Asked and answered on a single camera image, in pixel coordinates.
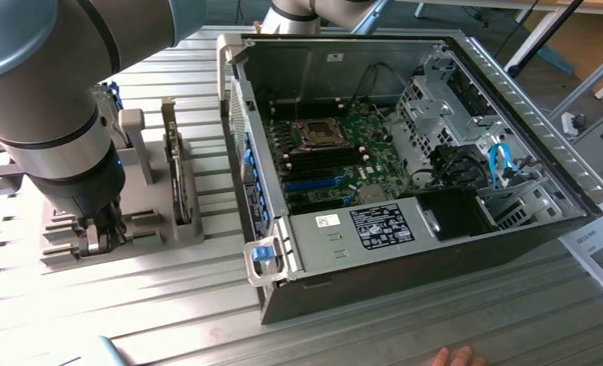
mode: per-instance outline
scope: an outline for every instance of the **finger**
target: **finger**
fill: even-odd
[[[448,353],[449,353],[449,351],[448,351],[446,347],[440,349],[440,353],[437,354],[437,357],[434,358],[434,361],[433,361],[433,366],[446,366]]]
[[[486,359],[484,357],[476,357],[472,366],[486,366]]]
[[[456,359],[452,366],[466,366],[473,356],[473,350],[469,346],[462,347],[456,353]]]

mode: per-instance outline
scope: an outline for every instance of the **white label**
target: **white label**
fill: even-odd
[[[345,58],[344,53],[329,53],[329,56],[326,58],[328,63],[338,63]]]
[[[317,216],[316,218],[320,227],[334,226],[341,224],[338,215]]]

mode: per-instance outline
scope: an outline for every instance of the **power supply label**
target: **power supply label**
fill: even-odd
[[[414,241],[398,204],[364,208],[350,213],[362,246],[369,250]]]

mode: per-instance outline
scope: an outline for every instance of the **slotted metal table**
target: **slotted metal table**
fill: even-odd
[[[251,29],[205,27],[114,77],[126,108],[146,111],[147,141],[163,134],[161,99],[178,99],[205,243],[125,247],[50,269],[27,239],[38,193],[0,197],[0,364],[58,364],[79,337],[103,335],[131,364],[416,365],[445,345],[472,345],[494,365],[603,365],[603,290],[558,242],[502,267],[261,326],[217,103],[217,37],[231,32]]]

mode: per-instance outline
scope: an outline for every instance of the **motherboard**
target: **motherboard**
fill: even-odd
[[[293,214],[393,200],[408,188],[405,162],[374,105],[356,102],[337,117],[273,118],[265,129]]]

